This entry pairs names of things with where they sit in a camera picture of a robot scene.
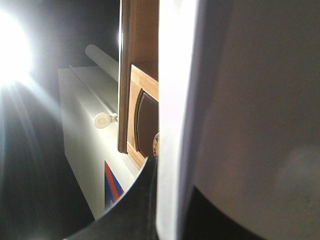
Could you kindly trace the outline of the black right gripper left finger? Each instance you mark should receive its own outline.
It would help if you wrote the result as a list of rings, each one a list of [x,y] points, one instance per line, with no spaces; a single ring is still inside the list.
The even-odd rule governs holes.
[[[157,240],[158,158],[146,159],[130,189],[99,220],[67,240]]]

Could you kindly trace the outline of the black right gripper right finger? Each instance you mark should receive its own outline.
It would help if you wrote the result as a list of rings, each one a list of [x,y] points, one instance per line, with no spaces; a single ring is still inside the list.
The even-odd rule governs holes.
[[[196,187],[193,188],[191,195],[182,238],[184,240],[261,239],[218,210]]]

